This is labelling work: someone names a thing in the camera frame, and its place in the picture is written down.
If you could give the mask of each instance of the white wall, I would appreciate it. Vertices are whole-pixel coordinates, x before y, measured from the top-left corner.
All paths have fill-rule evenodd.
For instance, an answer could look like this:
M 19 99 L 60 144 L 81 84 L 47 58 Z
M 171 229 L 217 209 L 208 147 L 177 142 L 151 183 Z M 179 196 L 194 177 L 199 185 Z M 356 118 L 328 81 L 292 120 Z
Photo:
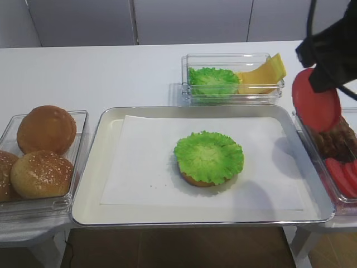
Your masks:
M 339 19 L 350 0 L 318 0 L 313 32 L 320 32 Z M 248 41 L 302 40 L 310 0 L 254 0 Z
M 41 46 L 25 0 L 0 0 L 0 48 Z
M 252 3 L 252 0 L 134 0 L 139 44 L 245 42 Z
M 136 43 L 131 0 L 27 2 L 43 46 L 109 46 Z

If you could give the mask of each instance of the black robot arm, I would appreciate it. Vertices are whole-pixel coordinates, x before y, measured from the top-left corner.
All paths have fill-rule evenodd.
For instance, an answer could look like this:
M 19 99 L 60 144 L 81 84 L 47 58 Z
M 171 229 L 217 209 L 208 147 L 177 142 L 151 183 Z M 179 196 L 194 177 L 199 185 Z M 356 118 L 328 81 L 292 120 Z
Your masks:
M 311 0 L 310 24 L 315 6 L 316 0 Z M 318 93 L 340 88 L 355 98 L 357 95 L 346 89 L 343 84 L 357 79 L 357 0 L 351 0 L 342 19 L 324 31 L 312 35 L 312 39 L 309 37 L 308 29 L 309 25 L 307 37 L 296 49 L 296 53 L 304 68 L 316 64 L 309 78 L 314 91 Z

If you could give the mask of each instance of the metal tray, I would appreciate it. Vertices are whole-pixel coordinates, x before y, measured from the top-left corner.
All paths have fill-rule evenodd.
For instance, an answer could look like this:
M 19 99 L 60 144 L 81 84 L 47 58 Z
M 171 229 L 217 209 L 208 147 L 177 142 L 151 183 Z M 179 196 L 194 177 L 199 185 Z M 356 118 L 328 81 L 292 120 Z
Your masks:
M 301 210 L 250 210 L 185 208 L 152 205 L 101 204 L 116 144 L 126 115 L 147 118 L 270 118 L 278 121 L 284 143 L 298 167 L 294 180 L 303 202 Z M 267 158 L 266 164 L 276 165 Z M 326 222 L 334 216 L 334 205 L 305 151 L 288 113 L 281 107 L 216 106 L 216 107 L 141 107 L 112 108 L 105 111 L 93 139 L 90 154 L 72 207 L 73 221 L 82 226 L 192 226 L 217 224 L 289 225 Z

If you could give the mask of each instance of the white table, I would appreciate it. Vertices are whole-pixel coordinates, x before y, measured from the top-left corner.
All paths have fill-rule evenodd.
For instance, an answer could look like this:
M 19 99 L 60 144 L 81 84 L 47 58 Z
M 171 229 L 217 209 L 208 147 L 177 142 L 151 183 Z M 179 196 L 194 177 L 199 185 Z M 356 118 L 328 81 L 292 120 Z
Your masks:
M 101 113 L 110 107 L 180 105 L 177 90 L 181 83 L 181 57 L 188 53 L 280 52 L 287 76 L 278 105 L 292 112 L 291 84 L 302 70 L 295 54 L 299 43 L 0 49 L 0 132 L 13 115 L 28 113 L 44 104 L 67 110 L 86 109 L 91 130 Z M 357 106 L 347 97 L 341 99 L 344 107 Z M 0 246 L 33 246 L 72 227 L 69 217 L 0 223 Z M 336 227 L 353 229 L 357 227 L 357 217 L 335 217 L 315 226 L 313 231 L 327 232 Z M 295 253 L 302 260 L 306 253 L 299 249 L 309 249 L 313 243 L 309 235 L 299 237 L 302 246 L 296 247 Z

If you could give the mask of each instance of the sesame seed bun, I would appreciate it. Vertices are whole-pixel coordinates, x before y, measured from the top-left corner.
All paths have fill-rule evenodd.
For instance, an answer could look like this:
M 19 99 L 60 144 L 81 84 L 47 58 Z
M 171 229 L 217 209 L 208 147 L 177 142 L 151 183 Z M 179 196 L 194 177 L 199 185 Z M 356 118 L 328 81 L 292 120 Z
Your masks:
M 17 143 L 24 154 L 46 150 L 62 155 L 72 145 L 76 132 L 76 123 L 66 110 L 40 106 L 22 120 Z
M 10 183 L 11 167 L 17 160 L 16 155 L 0 151 L 0 202 L 20 197 Z
M 24 198 L 65 195 L 72 180 L 73 166 L 50 151 L 37 151 L 20 158 L 11 169 L 11 184 Z

